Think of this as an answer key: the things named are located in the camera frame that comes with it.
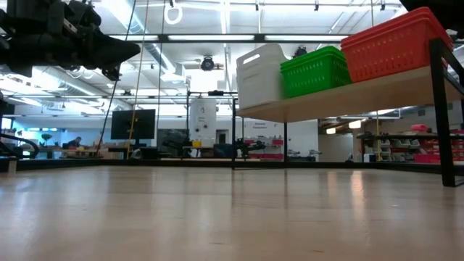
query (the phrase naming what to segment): storage shelf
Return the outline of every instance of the storage shelf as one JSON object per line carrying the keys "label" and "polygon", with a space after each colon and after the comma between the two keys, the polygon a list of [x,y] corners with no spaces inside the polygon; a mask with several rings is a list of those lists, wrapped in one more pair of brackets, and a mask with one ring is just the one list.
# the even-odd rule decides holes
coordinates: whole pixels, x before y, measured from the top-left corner
{"label": "storage shelf", "polygon": [[[448,102],[464,98],[448,80],[445,81],[445,86]],[[433,103],[431,70],[427,66],[362,83],[239,109],[237,116],[277,123],[294,123]]]}

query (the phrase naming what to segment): ceiling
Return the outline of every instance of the ceiling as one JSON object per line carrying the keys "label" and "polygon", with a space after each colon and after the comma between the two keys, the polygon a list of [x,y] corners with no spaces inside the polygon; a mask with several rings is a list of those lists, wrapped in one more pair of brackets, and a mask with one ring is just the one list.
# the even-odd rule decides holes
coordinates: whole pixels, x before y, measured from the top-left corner
{"label": "ceiling", "polygon": [[[0,0],[0,7],[6,6],[6,0]],[[137,22],[145,31],[138,33],[147,34],[246,34],[246,33],[277,33],[277,34],[353,34],[358,33],[379,23],[390,20],[396,15],[405,12],[399,0],[374,0],[374,6],[370,6],[370,0],[320,0],[319,10],[315,11],[315,1],[308,0],[177,0],[175,5],[181,7],[182,17],[174,25],[169,24],[163,18],[164,3],[170,9],[169,1],[164,0],[137,0],[133,13],[133,26]],[[101,30],[109,35],[127,33],[125,22],[131,17],[133,0],[93,0],[96,12],[102,18]],[[169,18],[174,20],[179,12],[170,10]],[[199,72],[199,63],[204,56],[211,56],[215,63],[228,65],[230,82],[229,90],[236,90],[236,60],[244,54],[261,46],[259,43],[164,43],[157,44],[157,48],[165,55],[165,59],[172,65],[182,65],[183,75],[180,70],[177,75],[186,76]],[[291,57],[298,43],[281,43],[283,53]],[[325,44],[304,44],[308,51],[315,50]],[[154,57],[143,49],[139,54],[123,64],[121,81],[117,83],[117,95],[130,90],[145,90],[147,95],[186,95],[189,82],[160,80],[160,75],[165,72],[160,69]],[[39,68],[43,73],[49,73],[47,68]],[[113,83],[102,76],[101,72],[86,71],[65,72],[56,68],[54,76],[62,82],[62,90],[71,91],[73,95],[107,95],[113,91]],[[205,90],[227,89],[225,71],[215,73],[219,84],[205,87]],[[51,93],[42,90],[43,86],[37,85],[41,94]],[[16,94],[27,94],[21,89]],[[34,99],[38,102],[56,101],[56,99]],[[160,99],[162,104],[180,104],[178,100]],[[134,100],[122,101],[120,108],[127,109]],[[156,104],[158,100],[139,99],[138,103]]]}

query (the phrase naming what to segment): computer monitor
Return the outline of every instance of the computer monitor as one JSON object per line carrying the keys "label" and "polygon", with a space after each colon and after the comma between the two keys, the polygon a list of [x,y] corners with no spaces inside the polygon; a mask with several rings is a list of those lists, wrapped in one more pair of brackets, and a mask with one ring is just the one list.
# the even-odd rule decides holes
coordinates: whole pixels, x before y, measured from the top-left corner
{"label": "computer monitor", "polygon": [[136,145],[139,145],[140,139],[153,139],[155,115],[155,109],[136,110],[132,137],[130,137],[133,111],[113,112],[111,139],[131,138],[136,140]]}

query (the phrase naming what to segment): red basket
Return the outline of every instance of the red basket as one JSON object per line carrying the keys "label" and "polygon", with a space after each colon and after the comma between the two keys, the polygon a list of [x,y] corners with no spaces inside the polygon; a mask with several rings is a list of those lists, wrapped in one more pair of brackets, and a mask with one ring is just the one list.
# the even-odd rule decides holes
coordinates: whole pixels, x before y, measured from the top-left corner
{"label": "red basket", "polygon": [[357,83],[430,65],[429,41],[452,39],[428,7],[422,7],[341,41],[348,70]]}

